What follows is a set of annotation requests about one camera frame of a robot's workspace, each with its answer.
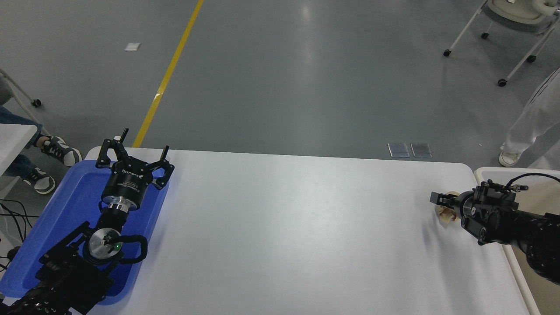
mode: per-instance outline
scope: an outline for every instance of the cable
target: cable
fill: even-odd
[[[30,226],[31,228],[33,228],[33,226],[31,225],[31,222],[29,222],[29,217],[38,217],[38,216],[30,216],[30,215],[28,215],[28,214],[27,214],[27,210],[25,210],[25,207],[24,207],[24,204],[23,204],[23,203],[19,202],[18,200],[1,199],[1,198],[0,198],[0,201],[10,201],[10,202],[17,202],[17,203],[19,203],[20,206],[21,206],[21,208],[24,210],[24,215],[25,215],[25,218],[26,218],[26,220],[27,220],[27,224],[29,224],[29,226]]]
[[[13,212],[12,210],[8,209],[3,203],[0,203],[0,207],[2,207],[2,209],[4,209],[4,210],[8,211],[10,213],[10,215],[12,216],[14,222],[16,223],[17,232],[20,234],[21,242],[23,243],[25,238],[24,238],[23,234],[21,234],[20,223],[17,221],[16,216],[14,215],[14,213],[16,213],[16,212]]]
[[[18,212],[13,211],[15,214],[17,214],[18,216],[23,216],[23,217],[39,217],[38,215],[21,215]],[[0,214],[0,216],[11,216],[9,214]]]
[[[6,265],[0,264],[0,267],[2,268],[2,270],[0,270],[0,272],[2,272],[2,271],[4,271],[4,270],[8,269],[8,266],[10,265],[11,262],[12,262],[12,261],[8,261],[8,263],[7,263]]]
[[[548,175],[548,174],[543,174],[543,173],[526,173],[523,175],[519,175],[517,177],[512,178],[509,182],[507,182],[506,184],[506,189],[508,189],[516,180],[523,178],[523,177],[527,177],[527,176],[544,176],[544,177],[548,177],[548,178],[552,178],[554,180],[556,180],[557,182],[560,183],[560,179],[557,177],[554,177],[552,175]]]

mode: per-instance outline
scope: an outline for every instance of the cable cord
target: cable cord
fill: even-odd
[[[28,214],[27,214],[27,210],[25,210],[25,206],[24,206],[24,204],[23,204],[23,203],[21,203],[21,202],[19,202],[18,200],[11,200],[11,199],[1,199],[1,198],[0,198],[0,201],[8,201],[8,202],[17,202],[17,203],[19,203],[19,204],[20,204],[20,206],[21,206],[21,208],[22,208],[22,209],[23,209],[23,211],[24,211],[24,215],[25,215],[25,219],[27,220],[27,224],[29,224],[29,227],[30,227],[30,228],[33,228],[33,226],[31,225],[31,222],[29,222],[29,218],[30,218],[30,217],[39,217],[39,216],[35,216],[35,215],[28,215]]]
[[[543,176],[543,177],[548,177],[548,178],[552,178],[554,180],[556,180],[558,183],[560,183],[560,179],[557,177],[554,177],[552,175],[548,175],[548,174],[543,174],[543,173],[526,173],[523,175],[519,175],[517,177],[512,178],[509,182],[507,182],[506,184],[506,189],[508,189],[516,180],[523,178],[523,177],[527,177],[527,176]]]
[[[20,217],[22,217],[22,218],[23,218],[23,216],[22,216],[21,214],[17,213],[17,212],[14,212],[14,211],[8,209],[8,207],[6,207],[3,203],[0,203],[0,207],[1,207],[2,209],[4,209],[4,210],[8,211],[8,213],[9,213],[9,214],[11,215],[11,217],[13,218],[13,221],[16,223],[17,232],[19,233],[21,242],[23,243],[24,240],[25,240],[25,238],[24,238],[24,234],[21,233],[20,223],[17,221],[16,215],[18,215],[18,216],[20,216]],[[25,222],[25,219],[24,219],[24,227],[25,227],[25,232],[24,232],[24,233],[27,232],[27,225],[26,225],[25,223],[26,223],[26,222]]]

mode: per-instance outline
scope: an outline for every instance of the epoxy floor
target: epoxy floor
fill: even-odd
[[[84,155],[124,127],[130,146],[196,3],[2,1],[0,67]],[[560,66],[560,35],[498,87],[536,38],[495,26],[482,40],[480,15],[443,57],[478,5],[205,0],[142,147],[391,159],[388,142],[425,142],[430,161],[499,166],[507,129]],[[559,137],[553,128],[518,165]],[[67,170],[25,153],[57,181]],[[21,182],[8,197],[32,214],[49,199]]]

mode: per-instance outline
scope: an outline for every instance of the person's leg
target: person's leg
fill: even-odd
[[[24,117],[14,115],[3,106],[0,106],[0,123],[33,124],[37,126],[37,132],[25,146],[26,149],[31,146],[36,146],[41,149],[41,152],[56,158],[66,166],[72,166],[82,160],[80,151],[68,146],[62,138],[42,135],[41,124]]]
[[[23,154],[19,154],[4,172],[6,176],[20,177],[25,183],[33,186],[39,194],[48,194],[56,187],[54,178],[38,168]]]
[[[12,88],[8,85],[8,81],[0,75],[0,106],[4,105],[12,97]]]
[[[560,170],[560,140],[556,142],[550,149],[529,165],[530,169],[550,169]]]
[[[513,166],[536,140],[560,121],[560,68],[533,93],[510,128],[499,156],[503,166]]]
[[[4,172],[5,176],[26,178],[36,168],[35,164],[23,154],[19,154]]]
[[[29,149],[31,146],[34,146],[39,138],[45,137],[41,134],[42,125],[38,124],[31,119],[27,119],[22,116],[12,114],[7,108],[4,106],[0,106],[0,123],[3,124],[32,124],[37,126],[37,132],[31,137],[27,145],[25,145],[26,149]]]

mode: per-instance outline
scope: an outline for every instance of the white sneaker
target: white sneaker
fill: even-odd
[[[498,156],[498,161],[505,168],[510,168],[510,167],[514,166],[515,163],[517,163],[517,161],[519,161],[519,158],[521,158],[521,153],[504,152],[503,151],[503,146],[500,147],[500,150],[502,150],[502,152]]]
[[[51,137],[41,148],[41,152],[52,156],[70,167],[82,160],[82,155],[78,149],[69,147],[60,137]]]
[[[35,191],[39,194],[48,194],[57,186],[54,178],[48,176],[40,168],[35,168],[27,177],[23,178],[24,182],[33,186]]]

